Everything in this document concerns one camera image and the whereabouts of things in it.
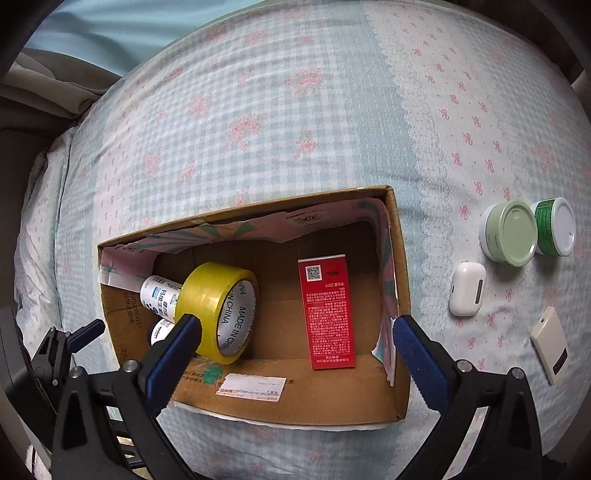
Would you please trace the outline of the white pill bottle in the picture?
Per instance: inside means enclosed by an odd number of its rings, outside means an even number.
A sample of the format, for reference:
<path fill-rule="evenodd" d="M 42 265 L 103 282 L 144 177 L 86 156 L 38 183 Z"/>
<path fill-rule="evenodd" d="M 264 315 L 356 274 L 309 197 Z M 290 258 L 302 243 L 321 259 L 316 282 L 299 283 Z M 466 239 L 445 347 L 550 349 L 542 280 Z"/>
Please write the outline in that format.
<path fill-rule="evenodd" d="M 141 285 L 140 302 L 161 319 L 174 322 L 181 288 L 182 285 L 177 282 L 158 275 L 151 275 Z"/>

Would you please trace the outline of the yellow tape roll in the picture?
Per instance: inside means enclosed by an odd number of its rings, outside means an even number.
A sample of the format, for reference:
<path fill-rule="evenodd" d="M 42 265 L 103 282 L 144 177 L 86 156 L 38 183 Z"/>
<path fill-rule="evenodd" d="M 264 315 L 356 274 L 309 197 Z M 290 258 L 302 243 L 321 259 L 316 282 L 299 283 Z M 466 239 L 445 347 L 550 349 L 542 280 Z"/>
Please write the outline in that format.
<path fill-rule="evenodd" d="M 186 278 L 174 319 L 190 314 L 201 325 L 197 355 L 229 365 L 249 343 L 259 284 L 252 271 L 215 262 L 204 263 Z"/>

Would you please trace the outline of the cardboard box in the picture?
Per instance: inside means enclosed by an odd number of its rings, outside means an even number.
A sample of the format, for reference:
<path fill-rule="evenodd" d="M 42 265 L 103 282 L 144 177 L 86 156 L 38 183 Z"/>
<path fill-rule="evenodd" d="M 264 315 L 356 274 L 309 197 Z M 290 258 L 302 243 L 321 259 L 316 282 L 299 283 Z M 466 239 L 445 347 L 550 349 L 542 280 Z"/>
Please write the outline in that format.
<path fill-rule="evenodd" d="M 297 262 L 346 255 L 356 367 L 311 368 Z M 161 318 L 140 302 L 146 278 L 183 284 L 215 262 L 259 284 L 245 351 L 221 365 L 193 354 L 172 398 L 208 415 L 315 429 L 369 428 L 406 416 L 410 376 L 394 347 L 394 318 L 410 310 L 394 190 L 374 186 L 222 210 L 98 247 L 98 280 L 119 361 L 148 351 Z"/>

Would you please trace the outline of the white rectangular remote device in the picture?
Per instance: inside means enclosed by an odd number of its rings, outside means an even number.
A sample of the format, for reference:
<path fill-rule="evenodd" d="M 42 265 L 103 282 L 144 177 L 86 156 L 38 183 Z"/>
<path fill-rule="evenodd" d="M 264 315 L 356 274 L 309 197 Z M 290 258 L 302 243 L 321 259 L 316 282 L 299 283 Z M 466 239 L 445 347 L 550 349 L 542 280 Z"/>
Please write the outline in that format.
<path fill-rule="evenodd" d="M 547 306 L 530 334 L 538 358 L 551 385 L 556 385 L 569 360 L 567 340 L 553 306 Z"/>

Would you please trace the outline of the red rectangular box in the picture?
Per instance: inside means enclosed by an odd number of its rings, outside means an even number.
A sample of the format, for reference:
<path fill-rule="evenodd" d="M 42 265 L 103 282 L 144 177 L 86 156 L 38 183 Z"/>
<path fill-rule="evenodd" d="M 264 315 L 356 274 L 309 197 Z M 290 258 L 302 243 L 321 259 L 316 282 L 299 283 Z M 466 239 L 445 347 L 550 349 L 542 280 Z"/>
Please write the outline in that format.
<path fill-rule="evenodd" d="M 356 367 L 355 339 L 346 255 L 297 262 L 311 368 Z"/>

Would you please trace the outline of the light green lidded jar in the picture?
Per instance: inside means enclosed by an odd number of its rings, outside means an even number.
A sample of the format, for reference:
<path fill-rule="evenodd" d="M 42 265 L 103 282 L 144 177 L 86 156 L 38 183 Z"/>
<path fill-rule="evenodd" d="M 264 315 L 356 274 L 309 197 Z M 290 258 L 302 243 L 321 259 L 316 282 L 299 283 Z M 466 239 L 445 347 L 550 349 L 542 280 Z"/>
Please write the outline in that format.
<path fill-rule="evenodd" d="M 479 241 L 493 262 L 521 268 L 533 258 L 538 241 L 535 216 L 521 200 L 491 205 L 482 215 Z"/>

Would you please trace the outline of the patterned pillow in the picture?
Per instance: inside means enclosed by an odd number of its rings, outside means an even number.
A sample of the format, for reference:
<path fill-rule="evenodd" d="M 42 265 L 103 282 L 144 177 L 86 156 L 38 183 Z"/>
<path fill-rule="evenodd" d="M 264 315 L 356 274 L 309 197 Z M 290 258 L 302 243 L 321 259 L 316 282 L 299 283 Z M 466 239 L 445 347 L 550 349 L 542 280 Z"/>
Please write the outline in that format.
<path fill-rule="evenodd" d="M 29 354 L 61 324 L 55 274 L 55 235 L 75 128 L 35 159 L 21 211 L 14 255 L 16 322 Z"/>

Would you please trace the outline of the white earbuds case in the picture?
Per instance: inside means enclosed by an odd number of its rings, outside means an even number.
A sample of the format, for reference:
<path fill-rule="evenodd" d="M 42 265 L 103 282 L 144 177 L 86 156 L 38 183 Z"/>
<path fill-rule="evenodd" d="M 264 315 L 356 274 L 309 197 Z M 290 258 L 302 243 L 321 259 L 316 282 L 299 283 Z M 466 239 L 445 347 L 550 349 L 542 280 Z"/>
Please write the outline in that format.
<path fill-rule="evenodd" d="M 454 270 L 449 310 L 457 317 L 474 317 L 480 310 L 487 271 L 476 262 L 462 262 Z"/>

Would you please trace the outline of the green jar white lid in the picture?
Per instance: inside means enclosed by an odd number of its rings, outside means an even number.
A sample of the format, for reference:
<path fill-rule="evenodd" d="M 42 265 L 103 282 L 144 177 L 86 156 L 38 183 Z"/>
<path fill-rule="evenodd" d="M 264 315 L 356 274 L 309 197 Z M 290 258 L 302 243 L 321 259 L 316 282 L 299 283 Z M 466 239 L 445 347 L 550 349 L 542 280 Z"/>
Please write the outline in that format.
<path fill-rule="evenodd" d="M 570 256 L 576 240 L 576 220 L 570 203 L 564 197 L 555 197 L 537 201 L 530 208 L 538 231 L 536 252 L 555 258 Z"/>

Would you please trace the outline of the left brown curtain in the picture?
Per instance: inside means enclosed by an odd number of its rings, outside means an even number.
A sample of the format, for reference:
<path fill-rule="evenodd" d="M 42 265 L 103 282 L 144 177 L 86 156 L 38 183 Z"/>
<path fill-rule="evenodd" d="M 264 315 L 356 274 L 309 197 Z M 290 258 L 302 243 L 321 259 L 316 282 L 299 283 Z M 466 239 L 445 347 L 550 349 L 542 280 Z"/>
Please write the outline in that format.
<path fill-rule="evenodd" d="M 25 48 L 1 81 L 1 97 L 74 119 L 119 79 L 115 73 L 68 55 Z"/>

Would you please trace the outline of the patterned bed sheet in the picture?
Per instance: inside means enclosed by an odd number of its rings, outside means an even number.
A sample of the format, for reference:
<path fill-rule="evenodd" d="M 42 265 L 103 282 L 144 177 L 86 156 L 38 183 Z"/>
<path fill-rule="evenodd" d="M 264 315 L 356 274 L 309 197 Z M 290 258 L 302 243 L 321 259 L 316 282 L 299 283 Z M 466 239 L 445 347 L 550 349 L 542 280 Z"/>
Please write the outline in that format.
<path fill-rule="evenodd" d="M 412 312 L 455 357 L 522 367 L 551 452 L 590 386 L 590 123 L 530 43 L 440 1 L 270 2 L 135 68 L 71 128 L 55 235 L 64 329 L 102 311 L 98 245 L 223 208 L 394 189 Z M 573 253 L 491 265 L 473 320 L 447 310 L 454 265 L 480 259 L 483 212 L 562 196 Z M 569 350 L 551 385 L 530 334 L 547 306 Z"/>

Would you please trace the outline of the light blue hanging cloth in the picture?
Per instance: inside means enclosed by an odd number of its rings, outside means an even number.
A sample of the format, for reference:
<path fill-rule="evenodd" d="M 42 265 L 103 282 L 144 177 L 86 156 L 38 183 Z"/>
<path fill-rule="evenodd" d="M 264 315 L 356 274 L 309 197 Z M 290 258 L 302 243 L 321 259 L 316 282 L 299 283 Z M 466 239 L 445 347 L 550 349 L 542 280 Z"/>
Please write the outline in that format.
<path fill-rule="evenodd" d="M 69 0 L 41 23 L 29 49 L 64 54 L 124 76 L 168 44 L 256 0 Z"/>

